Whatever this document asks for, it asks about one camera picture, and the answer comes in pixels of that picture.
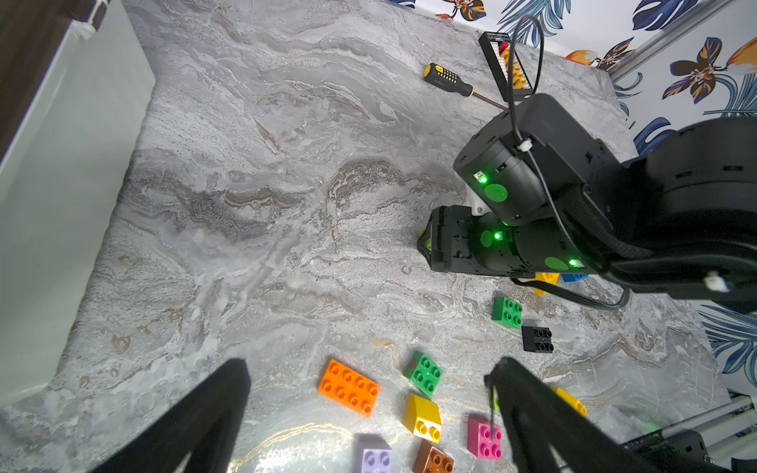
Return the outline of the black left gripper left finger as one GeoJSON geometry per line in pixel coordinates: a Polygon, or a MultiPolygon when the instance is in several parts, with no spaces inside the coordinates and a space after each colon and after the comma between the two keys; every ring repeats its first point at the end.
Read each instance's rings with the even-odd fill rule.
{"type": "Polygon", "coordinates": [[[248,396],[248,366],[230,359],[94,471],[226,472],[248,396]]]}

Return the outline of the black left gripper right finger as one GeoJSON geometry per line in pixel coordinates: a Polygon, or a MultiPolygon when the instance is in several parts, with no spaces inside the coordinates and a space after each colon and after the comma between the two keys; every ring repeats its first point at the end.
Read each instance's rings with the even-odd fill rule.
{"type": "Polygon", "coordinates": [[[655,472],[611,441],[516,359],[502,358],[485,385],[498,394],[500,416],[520,472],[558,472],[556,456],[574,472],[655,472]]]}

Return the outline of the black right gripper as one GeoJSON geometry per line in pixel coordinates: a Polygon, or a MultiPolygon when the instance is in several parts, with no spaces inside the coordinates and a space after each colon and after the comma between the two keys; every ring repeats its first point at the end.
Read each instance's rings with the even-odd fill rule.
{"type": "Polygon", "coordinates": [[[520,275],[514,231],[493,214],[476,217],[464,206],[435,208],[417,249],[437,272],[520,275]]]}

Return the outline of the yellow small lego brick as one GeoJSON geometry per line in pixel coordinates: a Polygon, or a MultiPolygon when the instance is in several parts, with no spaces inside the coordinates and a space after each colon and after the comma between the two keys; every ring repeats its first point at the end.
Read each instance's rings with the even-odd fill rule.
{"type": "Polygon", "coordinates": [[[561,399],[563,399],[566,403],[568,403],[573,409],[575,409],[580,415],[583,417],[587,417],[587,414],[589,411],[587,411],[587,407],[575,396],[572,394],[569,394],[566,390],[563,390],[563,388],[559,388],[558,386],[552,386],[551,388],[561,399]]]}

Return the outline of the black square lego brick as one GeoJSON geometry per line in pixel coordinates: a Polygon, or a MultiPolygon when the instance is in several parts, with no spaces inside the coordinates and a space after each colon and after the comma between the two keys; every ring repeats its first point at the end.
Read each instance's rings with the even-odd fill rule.
{"type": "Polygon", "coordinates": [[[526,352],[552,354],[552,332],[548,327],[522,326],[522,348],[526,352]]]}

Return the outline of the dark green square lego brick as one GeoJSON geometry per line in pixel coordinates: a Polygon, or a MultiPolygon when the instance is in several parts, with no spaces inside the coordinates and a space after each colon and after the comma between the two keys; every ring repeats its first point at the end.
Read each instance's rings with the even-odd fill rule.
{"type": "Polygon", "coordinates": [[[500,325],[520,330],[523,311],[524,307],[520,303],[506,297],[496,297],[491,320],[500,325]]]}

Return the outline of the blue square lego brick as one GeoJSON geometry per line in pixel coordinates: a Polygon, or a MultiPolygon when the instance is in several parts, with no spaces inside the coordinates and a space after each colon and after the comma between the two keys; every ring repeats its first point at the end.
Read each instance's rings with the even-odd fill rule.
{"type": "Polygon", "coordinates": [[[584,281],[585,279],[589,278],[589,275],[577,274],[577,273],[563,273],[560,276],[560,278],[563,282],[574,283],[574,282],[584,281]]]}

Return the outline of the yellow lego brick near arm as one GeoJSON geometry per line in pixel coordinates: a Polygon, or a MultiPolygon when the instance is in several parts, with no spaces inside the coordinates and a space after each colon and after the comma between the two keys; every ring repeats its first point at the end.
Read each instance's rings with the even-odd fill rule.
{"type": "MultiPolygon", "coordinates": [[[[560,280],[559,273],[536,273],[535,278],[534,278],[534,281],[544,282],[552,286],[557,286],[559,280],[560,280]]],[[[547,295],[546,292],[540,289],[534,289],[533,291],[539,297],[543,297],[547,295]]]]}

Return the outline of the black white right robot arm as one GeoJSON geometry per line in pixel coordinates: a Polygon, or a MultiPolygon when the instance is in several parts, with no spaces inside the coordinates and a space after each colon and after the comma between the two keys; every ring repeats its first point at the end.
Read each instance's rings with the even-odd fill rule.
{"type": "Polygon", "coordinates": [[[554,98],[493,118],[453,165],[475,208],[436,208],[417,247],[437,272],[597,275],[626,293],[756,309],[756,121],[707,120],[618,161],[554,98]]]}

